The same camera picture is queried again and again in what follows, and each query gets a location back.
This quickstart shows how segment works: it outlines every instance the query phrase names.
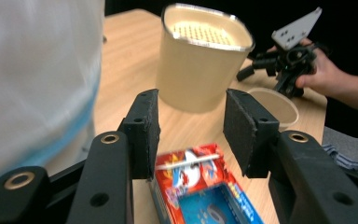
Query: colorful packaging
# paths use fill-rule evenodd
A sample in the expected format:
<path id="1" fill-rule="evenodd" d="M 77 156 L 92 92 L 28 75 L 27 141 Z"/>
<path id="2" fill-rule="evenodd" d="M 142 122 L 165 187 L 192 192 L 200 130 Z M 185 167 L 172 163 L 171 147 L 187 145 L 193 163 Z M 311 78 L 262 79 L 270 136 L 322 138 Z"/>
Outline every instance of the colorful packaging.
<path id="1" fill-rule="evenodd" d="M 160 154 L 154 175 L 150 186 L 161 223 L 263 223 L 217 144 Z"/>

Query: snack box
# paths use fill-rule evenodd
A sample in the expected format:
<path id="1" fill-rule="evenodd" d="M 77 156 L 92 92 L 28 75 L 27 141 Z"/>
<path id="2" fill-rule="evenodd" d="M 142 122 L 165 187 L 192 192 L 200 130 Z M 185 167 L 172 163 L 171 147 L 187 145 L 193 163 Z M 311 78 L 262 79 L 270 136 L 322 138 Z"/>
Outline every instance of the snack box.
<path id="1" fill-rule="evenodd" d="M 150 188 L 161 223 L 263 223 L 217 144 L 157 155 Z"/>

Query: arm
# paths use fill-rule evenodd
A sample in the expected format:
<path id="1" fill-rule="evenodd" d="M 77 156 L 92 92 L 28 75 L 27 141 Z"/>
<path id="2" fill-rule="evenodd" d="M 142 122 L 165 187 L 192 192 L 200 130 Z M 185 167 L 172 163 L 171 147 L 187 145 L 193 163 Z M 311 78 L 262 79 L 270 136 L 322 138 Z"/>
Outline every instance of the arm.
<path id="1" fill-rule="evenodd" d="M 343 72 L 327 56 L 316 49 L 315 73 L 300 76 L 296 81 L 298 88 L 309 87 L 320 94 L 339 100 L 358 109 L 358 76 Z"/>

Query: person's hand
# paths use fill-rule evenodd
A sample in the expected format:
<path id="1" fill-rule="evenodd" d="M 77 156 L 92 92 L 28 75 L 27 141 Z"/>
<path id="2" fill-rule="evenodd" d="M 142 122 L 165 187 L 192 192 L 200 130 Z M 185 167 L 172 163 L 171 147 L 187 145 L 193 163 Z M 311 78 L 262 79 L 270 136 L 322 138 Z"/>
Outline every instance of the person's hand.
<path id="1" fill-rule="evenodd" d="M 310 45 L 312 42 L 305 38 L 301 44 Z M 339 82 L 339 77 L 343 75 L 343 72 L 330 61 L 321 49 L 315 49 L 313 52 L 316 55 L 313 74 L 298 77 L 296 87 L 300 89 L 308 87 L 325 96 L 331 96 L 334 85 Z"/>

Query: dark background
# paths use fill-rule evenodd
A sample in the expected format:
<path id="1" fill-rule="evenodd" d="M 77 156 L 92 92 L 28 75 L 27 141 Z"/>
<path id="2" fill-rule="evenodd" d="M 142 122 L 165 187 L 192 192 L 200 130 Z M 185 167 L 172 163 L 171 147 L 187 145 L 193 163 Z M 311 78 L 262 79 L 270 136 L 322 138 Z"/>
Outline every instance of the dark background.
<path id="1" fill-rule="evenodd" d="M 273 46 L 271 34 L 321 7 L 323 13 L 308 38 L 325 44 L 332 50 L 330 59 L 343 71 L 358 76 L 358 1 L 233 1 L 193 0 L 180 1 L 209 7 L 237 16 L 252 33 L 255 49 L 249 55 Z M 160 16 L 169 0 L 106 0 L 105 15 L 133 8 L 142 8 Z M 358 111 L 334 99 L 327 99 L 325 126 L 358 137 Z"/>

